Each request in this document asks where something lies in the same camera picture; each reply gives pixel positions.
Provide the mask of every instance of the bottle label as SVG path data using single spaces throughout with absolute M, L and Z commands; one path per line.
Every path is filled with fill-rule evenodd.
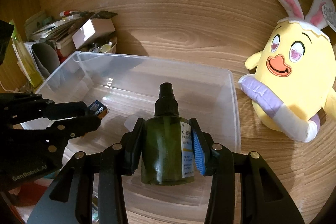
M 194 154 L 191 127 L 185 122 L 181 122 L 181 150 L 182 150 L 182 177 L 192 177 L 194 175 Z

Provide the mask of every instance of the stuffed animal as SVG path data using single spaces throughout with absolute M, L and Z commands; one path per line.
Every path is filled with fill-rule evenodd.
M 264 50 L 246 60 L 256 73 L 240 78 L 239 86 L 267 127 L 309 142 L 319 131 L 321 107 L 336 119 L 335 54 L 321 31 L 328 25 L 322 6 L 335 7 L 332 0 L 314 0 L 304 17 L 298 0 L 279 1 L 288 17 L 279 20 Z

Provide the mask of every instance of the white tag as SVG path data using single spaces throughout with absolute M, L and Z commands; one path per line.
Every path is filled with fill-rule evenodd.
M 191 137 L 191 127 L 185 122 L 181 122 L 181 152 L 182 152 L 182 177 L 192 177 L 194 175 L 194 154 Z
M 322 14 L 328 25 L 336 32 L 336 12 L 328 4 L 322 6 Z

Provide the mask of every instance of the plush toy eye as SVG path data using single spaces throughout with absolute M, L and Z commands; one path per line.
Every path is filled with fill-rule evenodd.
M 301 41 L 295 41 L 289 51 L 289 60 L 297 62 L 305 54 L 305 45 Z
M 280 35 L 277 34 L 273 38 L 272 45 L 271 45 L 271 52 L 275 52 L 277 48 L 279 47 L 279 44 L 280 44 Z

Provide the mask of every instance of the wooden table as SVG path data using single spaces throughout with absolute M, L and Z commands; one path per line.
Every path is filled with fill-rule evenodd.
M 118 53 L 157 56 L 248 73 L 244 62 L 263 49 L 286 12 L 277 0 L 38 0 L 56 17 L 60 11 L 109 10 L 117 29 Z M 299 0 L 306 14 L 312 0 Z M 332 43 L 336 35 L 325 29 Z M 306 223 L 320 211 L 336 184 L 335 125 L 321 112 L 321 130 L 310 143 L 296 143 L 266 128 L 251 100 L 236 85 L 241 151 L 256 150 L 278 175 Z M 239 223 L 237 206 L 236 222 Z M 158 223 L 130 213 L 130 223 Z

